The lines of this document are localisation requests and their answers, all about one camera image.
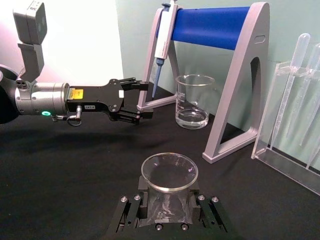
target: black tabletop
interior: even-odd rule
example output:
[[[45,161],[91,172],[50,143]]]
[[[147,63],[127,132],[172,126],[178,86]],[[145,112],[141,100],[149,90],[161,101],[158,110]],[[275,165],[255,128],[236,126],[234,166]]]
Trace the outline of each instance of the black tabletop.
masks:
[[[137,91],[126,103],[137,103]],[[82,126],[20,116],[0,126],[0,239],[95,240],[106,233],[121,195],[137,192],[141,164],[163,152],[190,157],[206,196],[217,196],[246,239],[320,239],[320,197],[264,163],[249,145],[209,164],[207,127],[175,122],[174,104],[140,125],[84,113]],[[239,132],[228,125],[224,139]]]

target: green indicator light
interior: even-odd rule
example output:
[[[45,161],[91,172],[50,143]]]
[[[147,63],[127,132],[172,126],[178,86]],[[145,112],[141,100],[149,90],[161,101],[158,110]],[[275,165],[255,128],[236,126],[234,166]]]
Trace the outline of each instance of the green indicator light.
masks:
[[[43,111],[41,114],[42,114],[43,116],[51,116],[51,113],[48,112],[48,111]]]

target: yellow label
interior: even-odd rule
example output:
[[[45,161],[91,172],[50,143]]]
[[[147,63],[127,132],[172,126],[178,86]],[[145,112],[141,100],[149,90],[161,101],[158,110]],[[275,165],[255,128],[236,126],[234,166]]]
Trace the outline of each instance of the yellow label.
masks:
[[[84,90],[83,89],[75,89],[73,99],[83,99],[84,98]]]
[[[68,94],[68,100],[73,99],[83,99],[84,98],[84,90],[83,89],[75,89],[70,88],[69,94]]]

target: bolt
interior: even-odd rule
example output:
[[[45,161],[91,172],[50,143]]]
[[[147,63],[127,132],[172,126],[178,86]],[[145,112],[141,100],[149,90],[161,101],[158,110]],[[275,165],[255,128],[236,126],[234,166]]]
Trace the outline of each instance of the bolt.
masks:
[[[137,200],[137,201],[138,201],[138,200],[140,200],[140,199],[141,199],[140,195],[135,195],[135,196],[134,196],[134,200]]]
[[[187,224],[182,224],[182,225],[181,225],[181,229],[182,229],[183,231],[187,231],[187,230],[189,229],[189,226],[188,226]]]
[[[128,200],[128,198],[126,197],[126,196],[122,196],[121,198],[120,198],[120,201],[121,202],[126,202]]]
[[[219,202],[219,198],[214,196],[213,198],[211,198],[211,201],[214,202],[214,203],[217,203],[217,202]]]
[[[157,230],[157,231],[161,231],[162,229],[164,228],[164,226],[162,226],[162,224],[157,224],[157,225],[155,225],[155,229]]]
[[[205,196],[199,195],[199,196],[198,196],[198,199],[199,199],[200,201],[203,201],[203,200],[205,200]]]

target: empty beaker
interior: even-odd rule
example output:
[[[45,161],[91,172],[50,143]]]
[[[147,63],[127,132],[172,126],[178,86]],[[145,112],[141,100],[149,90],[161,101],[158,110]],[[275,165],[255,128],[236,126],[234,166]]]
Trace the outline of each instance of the empty beaker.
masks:
[[[208,103],[214,93],[215,80],[203,75],[181,75],[176,78],[175,120],[186,129],[201,129],[208,124]]]
[[[192,224],[189,187],[198,177],[196,164],[178,153],[159,153],[143,162],[141,173],[148,184],[148,211],[140,226]]]

